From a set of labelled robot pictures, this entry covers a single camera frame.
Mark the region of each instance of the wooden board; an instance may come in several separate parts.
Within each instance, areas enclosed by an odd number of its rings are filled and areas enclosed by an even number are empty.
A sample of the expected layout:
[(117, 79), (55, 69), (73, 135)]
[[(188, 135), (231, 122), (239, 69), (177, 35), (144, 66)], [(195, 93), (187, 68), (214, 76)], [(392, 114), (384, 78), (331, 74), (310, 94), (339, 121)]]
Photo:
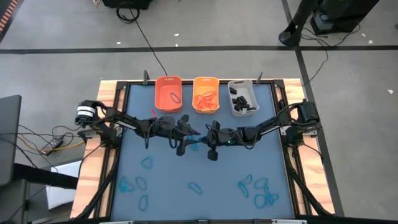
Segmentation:
[[(111, 81), (101, 81), (98, 90), (97, 100), (102, 101), (106, 106), (113, 106), (114, 95), (116, 92), (116, 80)], [(297, 103), (304, 99), (303, 88), (301, 87), (300, 79), (289, 78), (284, 79), (285, 90), (287, 94), (287, 99), (289, 104)], [(121, 94), (118, 103), (118, 109), (120, 110), (123, 106), (123, 96)], [(311, 138), (309, 136), (304, 137), (304, 141), (307, 145), (318, 149), (317, 139)], [(91, 139), (87, 142), (85, 155), (90, 153), (95, 149), (100, 143), (99, 139)], [(305, 181), (307, 187), (311, 190), (315, 198), (322, 204), (322, 206), (333, 213), (334, 208), (331, 202), (331, 197), (329, 193), (328, 184), (326, 181), (325, 171), (323, 169), (323, 164), (320, 156), (313, 150), (307, 148), (306, 146), (300, 146), (300, 157), (302, 161), (302, 167), (304, 171)], [(105, 151), (103, 148), (97, 149), (90, 157), (87, 157), (81, 167), (81, 174), (79, 177), (75, 201), (73, 202), (72, 212), (70, 217), (76, 217), (79, 215), (83, 209), (88, 205), (91, 198), (94, 196), (98, 189), (98, 184), (100, 181), (100, 174), (102, 163), (104, 160)], [(110, 154), (110, 160), (108, 164), (108, 171), (113, 162), (114, 152)], [(298, 204), (300, 206), (300, 213), (305, 214), (303, 206), (303, 198), (300, 189), (296, 185), (296, 192), (298, 197)], [(104, 193), (102, 202), (100, 216), (106, 216), (106, 207), (109, 197), (109, 188)]]

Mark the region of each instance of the orange bin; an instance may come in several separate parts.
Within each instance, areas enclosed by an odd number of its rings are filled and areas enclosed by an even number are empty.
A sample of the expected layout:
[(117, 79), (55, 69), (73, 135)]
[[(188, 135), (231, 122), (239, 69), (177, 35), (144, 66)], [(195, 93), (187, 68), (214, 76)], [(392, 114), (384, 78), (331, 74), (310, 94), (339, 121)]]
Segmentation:
[(182, 81), (178, 76), (159, 77), (155, 82), (155, 107), (164, 113), (182, 108)]
[(220, 107), (218, 103), (218, 85), (214, 77), (198, 77), (193, 80), (192, 106), (197, 113), (213, 114)]

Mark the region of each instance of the blue work surface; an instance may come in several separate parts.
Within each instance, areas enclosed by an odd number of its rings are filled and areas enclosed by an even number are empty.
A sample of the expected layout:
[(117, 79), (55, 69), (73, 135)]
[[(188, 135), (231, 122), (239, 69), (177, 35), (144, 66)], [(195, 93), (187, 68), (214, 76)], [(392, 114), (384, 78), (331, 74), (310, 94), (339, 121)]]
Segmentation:
[[(234, 117), (226, 85), (220, 85), (220, 108), (215, 114), (198, 114), (192, 107), (192, 86), (183, 85), (183, 110), (191, 126), (207, 134), (205, 124), (217, 120), (221, 128), (254, 126), (275, 115), (269, 85), (255, 85), (259, 111)], [(127, 114), (152, 117), (154, 85), (131, 85)], [(277, 131), (262, 137), (252, 150), (242, 146), (218, 147), (218, 160), (207, 159), (205, 144), (187, 146), (177, 156), (169, 140), (144, 140), (133, 131), (123, 134), (112, 221), (122, 220), (236, 220), (292, 218), (292, 201)]]

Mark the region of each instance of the white plastic bin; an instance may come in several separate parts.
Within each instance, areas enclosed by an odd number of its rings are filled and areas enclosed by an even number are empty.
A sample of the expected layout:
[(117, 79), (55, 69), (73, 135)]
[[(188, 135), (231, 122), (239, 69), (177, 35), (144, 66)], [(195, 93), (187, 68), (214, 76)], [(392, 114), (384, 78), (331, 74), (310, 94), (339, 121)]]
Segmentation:
[[(229, 88), (234, 88), (237, 93), (232, 94), (229, 92)], [(257, 104), (256, 97), (254, 96), (253, 92), (253, 82), (251, 80), (233, 80), (228, 82), (228, 96), (229, 96), (229, 103), (231, 105), (231, 110), (233, 116), (249, 116), (254, 114), (256, 111), (259, 110), (260, 106)], [(247, 111), (246, 108), (243, 108), (242, 111), (236, 111), (234, 109), (234, 104), (232, 103), (232, 99), (236, 99), (239, 96), (243, 96), (250, 107), (255, 107), (255, 110)]]

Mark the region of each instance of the concrete floor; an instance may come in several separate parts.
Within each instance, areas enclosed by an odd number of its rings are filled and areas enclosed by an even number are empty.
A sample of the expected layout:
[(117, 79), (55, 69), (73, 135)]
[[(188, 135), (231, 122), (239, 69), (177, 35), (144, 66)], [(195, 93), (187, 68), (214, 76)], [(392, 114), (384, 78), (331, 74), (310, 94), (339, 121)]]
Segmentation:
[[(292, 14), (298, 0), (288, 0)], [(380, 0), (343, 45), (398, 45), (398, 2)], [(281, 45), (286, 25), (281, 0), (156, 0), (139, 23), (154, 47)], [(326, 40), (335, 43), (341, 35)], [(303, 41), (302, 45), (318, 45)], [(90, 0), (25, 0), (0, 49), (147, 47), (135, 24)], [(169, 74), (183, 78), (301, 78), (294, 51), (157, 53)], [(310, 77), (325, 52), (303, 52)], [(398, 165), (398, 52), (334, 51), (312, 81), (336, 182), (347, 217), (396, 219)], [(151, 78), (162, 69), (151, 53), (0, 55), (0, 97), (22, 95), (21, 124), (38, 133), (75, 127), (77, 104), (95, 99), (100, 80)], [(44, 142), (30, 138), (39, 147)], [(60, 164), (81, 158), (83, 147), (49, 156)], [(40, 167), (48, 166), (31, 155)], [(18, 154), (17, 162), (28, 163)]]

